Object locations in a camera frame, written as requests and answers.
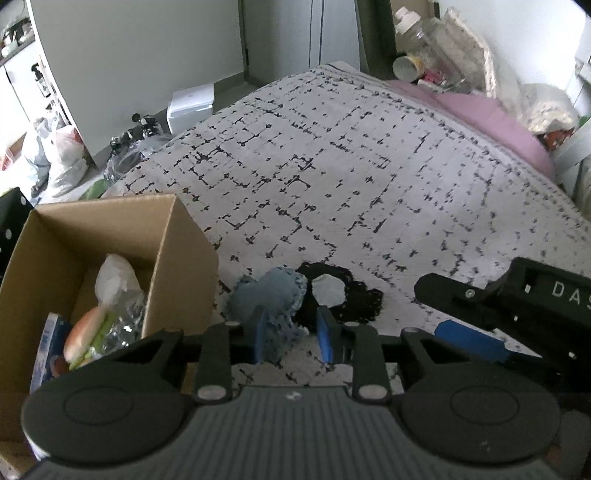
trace plastic container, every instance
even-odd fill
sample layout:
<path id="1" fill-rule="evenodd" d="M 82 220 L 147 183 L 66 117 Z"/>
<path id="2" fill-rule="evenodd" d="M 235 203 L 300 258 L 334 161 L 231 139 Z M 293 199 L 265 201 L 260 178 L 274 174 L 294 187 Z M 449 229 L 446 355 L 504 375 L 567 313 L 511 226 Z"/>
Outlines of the plastic container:
<path id="1" fill-rule="evenodd" d="M 402 7 L 396 12 L 396 32 L 404 36 L 408 52 L 422 59 L 427 73 L 438 85 L 457 92 L 470 92 L 471 88 L 450 58 L 436 41 L 439 21 L 436 18 L 422 20 L 421 16 Z"/>

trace pink pillow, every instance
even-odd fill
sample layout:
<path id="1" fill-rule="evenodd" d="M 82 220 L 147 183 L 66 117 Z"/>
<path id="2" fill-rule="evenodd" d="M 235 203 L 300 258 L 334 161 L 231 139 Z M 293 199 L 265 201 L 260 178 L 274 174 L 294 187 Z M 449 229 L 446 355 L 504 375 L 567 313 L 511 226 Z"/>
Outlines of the pink pillow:
<path id="1" fill-rule="evenodd" d="M 386 84 L 397 93 L 450 113 L 509 148 L 537 171 L 554 180 L 556 172 L 548 152 L 529 130 L 505 113 L 497 100 L 463 93 L 437 94 L 426 87 L 398 80 L 389 80 Z"/>

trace door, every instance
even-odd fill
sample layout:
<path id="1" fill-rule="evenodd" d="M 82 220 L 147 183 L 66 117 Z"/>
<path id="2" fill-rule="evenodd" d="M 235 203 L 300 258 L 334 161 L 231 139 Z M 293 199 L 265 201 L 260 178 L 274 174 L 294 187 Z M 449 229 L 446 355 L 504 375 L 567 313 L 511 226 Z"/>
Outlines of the door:
<path id="1" fill-rule="evenodd" d="M 50 103 L 49 98 L 45 98 L 41 93 L 35 81 L 35 74 L 31 71 L 31 67 L 36 63 L 39 63 L 39 53 L 35 42 L 4 65 L 14 91 L 31 122 L 41 116 Z"/>
<path id="2" fill-rule="evenodd" d="M 345 61 L 359 70 L 355 0 L 324 0 L 320 63 Z"/>
<path id="3" fill-rule="evenodd" d="M 310 68 L 312 1 L 243 0 L 244 41 L 252 82 L 264 85 Z"/>
<path id="4" fill-rule="evenodd" d="M 0 67 L 0 151 L 12 145 L 27 132 L 29 120 Z"/>

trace black fabric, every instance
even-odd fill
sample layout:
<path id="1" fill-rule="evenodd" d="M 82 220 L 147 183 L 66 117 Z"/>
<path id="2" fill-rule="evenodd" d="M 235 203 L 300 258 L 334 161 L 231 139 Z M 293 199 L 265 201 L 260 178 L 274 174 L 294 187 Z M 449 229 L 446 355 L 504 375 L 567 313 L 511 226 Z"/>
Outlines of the black fabric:
<path id="1" fill-rule="evenodd" d="M 321 275 L 328 274 L 342 280 L 345 284 L 347 300 L 342 305 L 332 307 L 331 313 L 338 322 L 372 322 L 382 310 L 383 292 L 373 289 L 368 290 L 367 285 L 355 281 L 349 270 L 342 267 L 334 267 L 324 263 L 304 262 L 297 269 L 298 273 L 308 279 L 308 288 L 304 302 L 294 317 L 294 322 L 306 327 L 310 332 L 316 331 L 316 310 L 318 302 L 312 295 L 312 280 Z"/>
<path id="2" fill-rule="evenodd" d="M 0 197 L 0 282 L 31 210 L 33 206 L 20 189 L 13 189 Z"/>

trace patterned bed cover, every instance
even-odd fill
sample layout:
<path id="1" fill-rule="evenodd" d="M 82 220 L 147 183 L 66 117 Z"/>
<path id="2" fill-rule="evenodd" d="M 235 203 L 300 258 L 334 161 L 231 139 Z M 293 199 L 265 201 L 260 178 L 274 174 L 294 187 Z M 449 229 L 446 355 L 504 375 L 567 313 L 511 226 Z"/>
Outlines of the patterned bed cover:
<path id="1" fill-rule="evenodd" d="M 257 90 L 107 195 L 155 192 L 177 193 L 216 246 L 217 316 L 242 275 L 303 261 L 348 268 L 382 290 L 374 325 L 389 334 L 433 331 L 448 318 L 414 302 L 414 283 L 430 272 L 484 287 L 520 255 L 591 274 L 589 223 L 553 183 L 344 63 Z M 279 368 L 234 370 L 237 384 L 347 384 L 351 375 L 350 367 L 323 365 L 314 338 Z"/>

